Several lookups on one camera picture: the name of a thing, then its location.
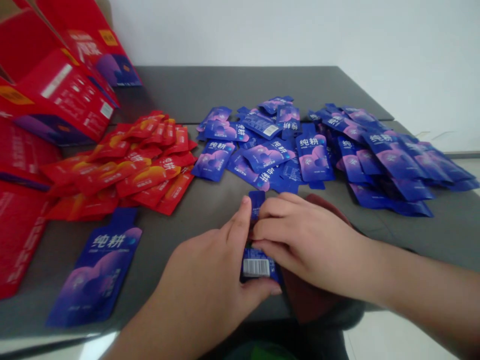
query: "pile of red packets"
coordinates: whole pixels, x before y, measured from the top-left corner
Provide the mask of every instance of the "pile of red packets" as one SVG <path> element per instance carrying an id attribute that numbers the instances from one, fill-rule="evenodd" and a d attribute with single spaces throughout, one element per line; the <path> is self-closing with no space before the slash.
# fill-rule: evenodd
<path id="1" fill-rule="evenodd" d="M 93 151 L 40 168 L 54 183 L 48 194 L 60 198 L 46 218 L 98 221 L 139 205 L 170 216 L 194 178 L 195 147 L 162 111 L 118 124 Z"/>

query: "floor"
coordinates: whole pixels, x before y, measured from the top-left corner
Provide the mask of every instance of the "floor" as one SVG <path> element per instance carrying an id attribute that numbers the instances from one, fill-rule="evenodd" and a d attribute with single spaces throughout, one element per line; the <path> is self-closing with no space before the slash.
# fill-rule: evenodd
<path id="1" fill-rule="evenodd" d="M 480 178 L 480 159 L 461 159 L 458 165 Z M 58 350 L 30 360 L 97 360 L 115 339 L 116 333 Z M 361 322 L 345 332 L 350 360 L 454 360 L 457 359 L 410 321 L 390 311 L 365 313 Z"/>

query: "white wall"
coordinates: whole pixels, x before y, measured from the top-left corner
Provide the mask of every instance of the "white wall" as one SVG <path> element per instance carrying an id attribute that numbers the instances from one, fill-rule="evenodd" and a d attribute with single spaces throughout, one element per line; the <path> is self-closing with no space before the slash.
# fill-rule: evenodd
<path id="1" fill-rule="evenodd" d="M 110 1 L 135 65 L 339 65 L 414 134 L 480 151 L 479 0 Z"/>

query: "red box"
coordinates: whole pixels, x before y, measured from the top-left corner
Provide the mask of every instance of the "red box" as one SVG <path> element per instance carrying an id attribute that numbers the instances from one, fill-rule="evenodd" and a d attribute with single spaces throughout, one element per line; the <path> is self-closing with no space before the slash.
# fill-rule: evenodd
<path id="1" fill-rule="evenodd" d="M 51 202 L 44 192 L 0 181 L 0 299 L 17 292 L 42 237 Z"/>
<path id="2" fill-rule="evenodd" d="M 114 109 L 35 11 L 1 21 L 0 44 L 0 115 L 58 146 L 100 141 Z"/>
<path id="3" fill-rule="evenodd" d="M 0 134 L 0 180 L 42 191 L 50 189 L 52 182 L 40 167 L 60 161 L 60 149 L 3 119 Z"/>
<path id="4" fill-rule="evenodd" d="M 111 86 L 142 85 L 95 0 L 29 0 L 29 3 L 75 56 L 92 64 Z"/>

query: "barcode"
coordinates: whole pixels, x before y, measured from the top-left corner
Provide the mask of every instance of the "barcode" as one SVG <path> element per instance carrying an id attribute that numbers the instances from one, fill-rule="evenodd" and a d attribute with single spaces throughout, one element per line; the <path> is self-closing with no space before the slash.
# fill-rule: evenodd
<path id="1" fill-rule="evenodd" d="M 270 136 L 272 135 L 274 132 L 276 132 L 278 130 L 278 126 L 275 126 L 275 125 L 270 125 L 269 127 L 267 127 L 263 133 L 267 136 Z"/>
<path id="2" fill-rule="evenodd" d="M 270 264 L 268 259 L 244 259 L 243 276 L 248 278 L 269 277 Z"/>
<path id="3" fill-rule="evenodd" d="M 104 102 L 101 109 L 100 109 L 101 114 L 106 117 L 107 119 L 110 119 L 112 116 L 112 113 L 114 112 L 114 108 L 111 107 L 108 103 Z"/>

